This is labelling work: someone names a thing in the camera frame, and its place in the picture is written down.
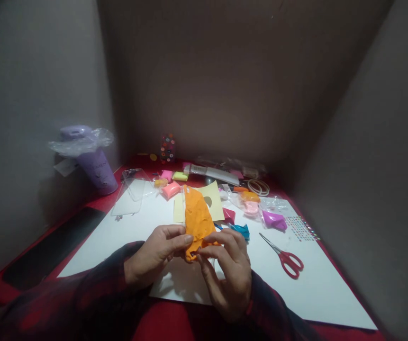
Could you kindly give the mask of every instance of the purple tumbler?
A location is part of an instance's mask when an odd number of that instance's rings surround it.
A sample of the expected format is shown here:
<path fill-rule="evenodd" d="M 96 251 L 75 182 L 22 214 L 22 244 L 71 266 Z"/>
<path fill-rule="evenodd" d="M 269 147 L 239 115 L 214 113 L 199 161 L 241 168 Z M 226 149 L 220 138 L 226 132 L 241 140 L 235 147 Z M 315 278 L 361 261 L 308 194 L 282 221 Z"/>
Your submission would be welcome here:
<path fill-rule="evenodd" d="M 64 141 L 72 141 L 81 138 L 96 139 L 92 134 L 92 129 L 88 126 L 68 126 L 60 129 L 60 135 Z M 76 161 L 84 169 L 90 180 L 98 189 L 101 195 L 115 192 L 118 188 L 112 169 L 101 148 L 92 153 L 83 153 L 76 158 Z"/>

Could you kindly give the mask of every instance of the yellow paper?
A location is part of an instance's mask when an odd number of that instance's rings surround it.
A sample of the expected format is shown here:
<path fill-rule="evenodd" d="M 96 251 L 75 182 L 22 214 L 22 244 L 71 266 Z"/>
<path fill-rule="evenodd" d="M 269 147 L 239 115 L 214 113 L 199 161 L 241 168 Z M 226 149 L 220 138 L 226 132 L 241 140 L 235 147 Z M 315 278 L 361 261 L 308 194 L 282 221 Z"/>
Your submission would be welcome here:
<path fill-rule="evenodd" d="M 214 181 L 206 187 L 197 188 L 197 190 L 201 192 L 207 205 L 209 206 L 209 212 L 213 221 L 224 220 L 223 204 L 221 203 L 221 198 L 219 197 L 217 182 Z"/>
<path fill-rule="evenodd" d="M 185 221 L 185 209 L 183 208 L 183 195 L 179 193 L 174 198 L 174 223 Z"/>

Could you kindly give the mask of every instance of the hand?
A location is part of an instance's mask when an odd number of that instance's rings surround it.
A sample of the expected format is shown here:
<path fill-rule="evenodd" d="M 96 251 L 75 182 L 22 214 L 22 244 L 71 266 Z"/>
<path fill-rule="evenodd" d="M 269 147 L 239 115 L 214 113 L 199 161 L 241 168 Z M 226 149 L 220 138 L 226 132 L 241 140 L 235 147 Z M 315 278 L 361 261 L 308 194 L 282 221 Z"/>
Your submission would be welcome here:
<path fill-rule="evenodd" d="M 148 287 L 159 276 L 168 262 L 186 250 L 193 242 L 181 225 L 161 225 L 154 229 L 141 248 L 128 259 L 125 280 L 128 287 L 137 291 Z"/>
<path fill-rule="evenodd" d="M 251 296 L 251 264 L 245 238 L 239 232 L 223 229 L 213 232 L 204 240 L 224 245 L 199 249 L 197 259 L 213 306 L 227 322 L 235 322 L 248 308 Z M 218 259 L 226 279 L 217 278 L 208 257 Z"/>

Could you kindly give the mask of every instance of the plaid shirt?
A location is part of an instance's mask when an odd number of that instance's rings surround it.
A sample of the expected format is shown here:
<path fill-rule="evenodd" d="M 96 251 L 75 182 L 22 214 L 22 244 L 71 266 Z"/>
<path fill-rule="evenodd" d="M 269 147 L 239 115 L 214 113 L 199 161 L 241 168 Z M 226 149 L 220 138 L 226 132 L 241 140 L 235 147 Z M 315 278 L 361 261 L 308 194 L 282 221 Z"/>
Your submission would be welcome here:
<path fill-rule="evenodd" d="M 143 242 L 115 251 L 93 269 L 56 278 L 23 293 L 0 318 L 0 340 L 127 340 L 142 317 L 150 288 L 130 294 L 123 263 Z M 241 339 L 319 340 L 255 272 L 244 318 L 227 325 Z"/>

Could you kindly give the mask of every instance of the orange clay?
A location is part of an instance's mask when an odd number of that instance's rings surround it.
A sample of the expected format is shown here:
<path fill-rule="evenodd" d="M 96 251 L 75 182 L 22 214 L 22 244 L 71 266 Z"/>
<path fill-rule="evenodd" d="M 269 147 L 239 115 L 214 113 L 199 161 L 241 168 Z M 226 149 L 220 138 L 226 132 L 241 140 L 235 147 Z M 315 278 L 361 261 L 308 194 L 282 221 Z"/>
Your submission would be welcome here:
<path fill-rule="evenodd" d="M 196 252 L 199 247 L 204 248 L 208 245 L 203 238 L 216 230 L 202 194 L 187 185 L 183 185 L 183 191 L 186 203 L 186 233 L 194 236 L 193 244 L 188 248 L 185 255 L 186 260 L 190 262 L 196 259 L 196 255 L 192 255 L 192 252 Z"/>
<path fill-rule="evenodd" d="M 259 196 L 252 192 L 242 192 L 240 193 L 240 198 L 242 198 L 243 201 L 261 202 Z"/>
<path fill-rule="evenodd" d="M 234 192 L 249 192 L 250 190 L 245 187 L 234 187 Z"/>

